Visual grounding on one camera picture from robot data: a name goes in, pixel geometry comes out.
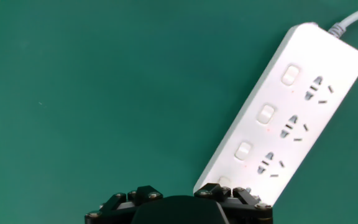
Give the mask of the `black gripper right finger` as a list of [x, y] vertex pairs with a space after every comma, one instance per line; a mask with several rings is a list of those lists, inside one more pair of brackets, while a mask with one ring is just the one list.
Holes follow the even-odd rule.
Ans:
[[273, 207], [243, 187], [233, 189], [207, 183], [193, 193], [194, 197], [217, 203], [220, 215], [229, 224], [272, 224]]

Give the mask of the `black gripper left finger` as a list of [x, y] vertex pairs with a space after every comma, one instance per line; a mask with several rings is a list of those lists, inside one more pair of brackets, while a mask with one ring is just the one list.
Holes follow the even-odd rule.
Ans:
[[85, 215], [85, 224], [130, 224], [141, 205], [163, 199], [163, 194], [151, 185], [128, 193], [116, 193], [98, 210]]

